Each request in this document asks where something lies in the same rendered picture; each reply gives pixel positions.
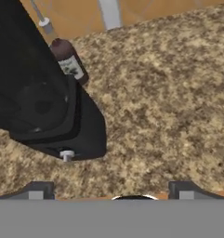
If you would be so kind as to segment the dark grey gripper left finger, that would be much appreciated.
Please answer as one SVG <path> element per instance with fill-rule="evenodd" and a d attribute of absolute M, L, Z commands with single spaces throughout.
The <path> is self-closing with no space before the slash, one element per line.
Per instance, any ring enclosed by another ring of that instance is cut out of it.
<path fill-rule="evenodd" d="M 55 185 L 52 181 L 32 181 L 22 189 L 1 195 L 0 199 L 12 200 L 54 200 Z"/>

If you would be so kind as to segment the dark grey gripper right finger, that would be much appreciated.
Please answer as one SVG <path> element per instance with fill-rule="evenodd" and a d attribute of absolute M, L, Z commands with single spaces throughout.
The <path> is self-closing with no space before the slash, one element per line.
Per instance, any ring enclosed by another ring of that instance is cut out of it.
<path fill-rule="evenodd" d="M 176 200 L 224 199 L 223 195 L 201 189 L 192 181 L 170 181 L 168 198 Z"/>

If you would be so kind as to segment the black round blender lid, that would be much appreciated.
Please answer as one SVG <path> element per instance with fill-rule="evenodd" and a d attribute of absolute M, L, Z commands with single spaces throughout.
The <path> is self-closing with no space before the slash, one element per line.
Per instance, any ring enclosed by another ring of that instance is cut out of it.
<path fill-rule="evenodd" d="M 149 199 L 159 200 L 157 197 L 148 194 L 115 196 L 112 198 L 112 200 L 149 200 Z"/>

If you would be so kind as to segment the black blender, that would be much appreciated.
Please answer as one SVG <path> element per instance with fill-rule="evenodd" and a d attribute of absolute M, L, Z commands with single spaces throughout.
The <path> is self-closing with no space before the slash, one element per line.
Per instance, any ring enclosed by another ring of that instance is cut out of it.
<path fill-rule="evenodd" d="M 0 128 L 63 161 L 107 151 L 104 116 L 62 71 L 20 0 L 0 0 Z"/>

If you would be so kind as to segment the dark brown labelled bottle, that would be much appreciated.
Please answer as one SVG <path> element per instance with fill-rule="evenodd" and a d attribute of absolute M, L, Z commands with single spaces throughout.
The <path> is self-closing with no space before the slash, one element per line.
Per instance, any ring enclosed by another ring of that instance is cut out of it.
<path fill-rule="evenodd" d="M 50 50 L 65 74 L 73 75 L 81 85 L 88 82 L 89 75 L 86 68 L 70 41 L 56 38 L 52 41 Z"/>

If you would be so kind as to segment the grey stool leg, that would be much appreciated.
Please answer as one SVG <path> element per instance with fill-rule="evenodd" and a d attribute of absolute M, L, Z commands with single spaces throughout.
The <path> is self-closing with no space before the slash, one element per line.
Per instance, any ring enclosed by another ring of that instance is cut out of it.
<path fill-rule="evenodd" d="M 37 4 L 35 3 L 34 0 L 30 0 L 31 5 L 39 19 L 39 26 L 43 29 L 44 33 L 46 35 L 52 35 L 55 31 L 53 28 L 53 25 L 48 17 L 45 17 L 40 9 L 38 8 Z"/>

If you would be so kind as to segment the grey stool post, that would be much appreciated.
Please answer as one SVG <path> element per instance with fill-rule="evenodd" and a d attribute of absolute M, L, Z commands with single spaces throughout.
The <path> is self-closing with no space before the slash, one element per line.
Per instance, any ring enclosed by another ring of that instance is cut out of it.
<path fill-rule="evenodd" d="M 106 30 L 123 26 L 119 0 L 98 0 L 98 4 Z"/>

